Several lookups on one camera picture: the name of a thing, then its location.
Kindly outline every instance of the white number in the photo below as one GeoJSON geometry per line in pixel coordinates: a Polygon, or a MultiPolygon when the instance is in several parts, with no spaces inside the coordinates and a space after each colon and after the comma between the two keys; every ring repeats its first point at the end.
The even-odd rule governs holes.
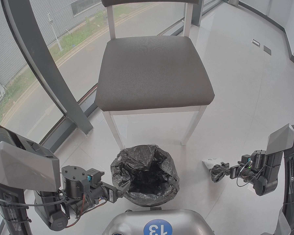
{"type": "Polygon", "coordinates": [[[161,235],[166,235],[167,234],[167,232],[163,232],[163,229],[164,229],[164,225],[161,225],[161,235]]]}
{"type": "Polygon", "coordinates": [[[158,235],[158,233],[156,233],[156,230],[153,230],[153,228],[156,228],[156,230],[157,230],[158,229],[158,226],[157,225],[151,225],[151,226],[149,226],[149,230],[150,230],[149,235],[158,235]]]}

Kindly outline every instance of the chair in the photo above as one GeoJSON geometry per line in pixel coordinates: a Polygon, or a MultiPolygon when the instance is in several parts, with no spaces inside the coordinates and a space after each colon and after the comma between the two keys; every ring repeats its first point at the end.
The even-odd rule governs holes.
{"type": "Polygon", "coordinates": [[[189,39],[193,4],[199,0],[101,0],[107,8],[111,40],[99,74],[95,103],[124,149],[115,115],[195,112],[181,141],[185,145],[214,92],[189,39]],[[134,2],[185,2],[183,36],[116,38],[113,5],[134,2]]]}

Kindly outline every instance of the chair's front leg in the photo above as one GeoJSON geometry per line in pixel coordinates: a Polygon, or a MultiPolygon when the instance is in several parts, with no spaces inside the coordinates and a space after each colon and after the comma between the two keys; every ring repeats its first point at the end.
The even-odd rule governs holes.
{"type": "Polygon", "coordinates": [[[191,135],[193,134],[198,122],[200,121],[200,118],[202,117],[202,115],[204,114],[205,112],[205,109],[207,108],[207,105],[202,105],[200,108],[199,108],[199,111],[198,112],[194,112],[194,115],[192,117],[192,120],[191,122],[189,123],[188,127],[187,127],[187,130],[184,134],[184,137],[181,141],[181,145],[185,145],[189,138],[191,137],[191,135]]]}
{"type": "Polygon", "coordinates": [[[121,135],[119,133],[117,124],[115,123],[114,117],[110,115],[110,112],[102,112],[102,114],[105,117],[105,120],[110,128],[110,131],[112,132],[115,141],[117,141],[117,144],[120,147],[120,149],[123,150],[125,146],[122,142],[121,135]]]}

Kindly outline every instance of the grass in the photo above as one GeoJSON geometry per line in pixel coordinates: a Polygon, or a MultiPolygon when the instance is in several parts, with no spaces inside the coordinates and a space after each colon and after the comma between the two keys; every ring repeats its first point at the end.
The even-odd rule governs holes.
{"type": "Polygon", "coordinates": [[[26,69],[7,86],[3,99],[0,102],[0,123],[4,115],[13,106],[13,102],[16,102],[35,80],[36,77],[31,69],[26,69]]]}
{"type": "MultiPolygon", "coordinates": [[[[135,10],[141,9],[143,6],[150,3],[141,4],[138,8],[131,7],[127,4],[114,6],[114,19],[120,19],[120,15],[129,14],[135,10]]],[[[79,28],[72,33],[63,36],[60,39],[62,51],[60,51],[57,44],[49,48],[49,51],[54,61],[59,60],[66,53],[68,53],[75,46],[83,42],[88,37],[106,27],[104,18],[106,17],[106,9],[96,12],[91,18],[85,18],[85,22],[80,25],[79,28]]],[[[23,73],[15,77],[9,85],[6,86],[6,91],[3,99],[0,101],[0,123],[4,115],[11,109],[13,104],[19,99],[19,97],[31,86],[36,80],[34,73],[31,69],[27,68],[23,73]]]]}

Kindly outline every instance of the chair frame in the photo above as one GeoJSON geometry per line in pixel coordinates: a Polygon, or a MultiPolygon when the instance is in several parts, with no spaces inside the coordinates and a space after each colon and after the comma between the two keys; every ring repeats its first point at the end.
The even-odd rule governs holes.
{"type": "MultiPolygon", "coordinates": [[[[184,30],[183,30],[183,36],[185,37],[189,37],[189,34],[190,34],[191,23],[192,23],[192,12],[193,12],[193,4],[187,3],[186,10],[185,10],[185,18],[184,18],[184,30]]],[[[108,16],[110,39],[115,39],[116,38],[115,22],[114,22],[112,6],[107,7],[107,16],[108,16]]],[[[143,110],[132,110],[132,111],[106,111],[106,112],[103,111],[102,113],[119,148],[124,149],[125,146],[121,139],[121,135],[118,130],[117,124],[115,123],[114,116],[151,114],[151,113],[170,113],[170,112],[194,112],[191,122],[189,123],[188,128],[186,129],[186,132],[181,141],[181,145],[185,145],[188,142],[191,135],[193,134],[206,108],[207,108],[207,105],[201,105],[201,106],[188,106],[188,107],[177,107],[177,108],[143,109],[143,110]]]]}

